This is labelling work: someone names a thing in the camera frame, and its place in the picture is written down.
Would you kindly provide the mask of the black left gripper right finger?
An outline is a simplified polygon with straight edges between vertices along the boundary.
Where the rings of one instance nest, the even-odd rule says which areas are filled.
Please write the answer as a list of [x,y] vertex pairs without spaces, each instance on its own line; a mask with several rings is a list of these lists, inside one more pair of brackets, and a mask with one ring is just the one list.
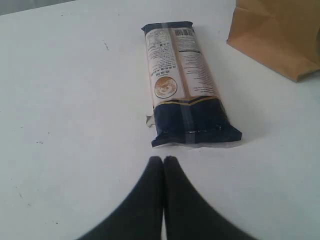
[[168,240],[253,240],[197,192],[178,159],[163,162],[165,179],[164,217]]

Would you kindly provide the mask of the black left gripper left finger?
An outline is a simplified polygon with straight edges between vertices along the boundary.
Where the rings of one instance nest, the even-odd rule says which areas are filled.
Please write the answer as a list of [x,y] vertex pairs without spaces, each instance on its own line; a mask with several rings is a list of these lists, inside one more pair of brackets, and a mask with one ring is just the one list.
[[164,207],[164,165],[148,160],[140,179],[123,202],[81,240],[160,240]]

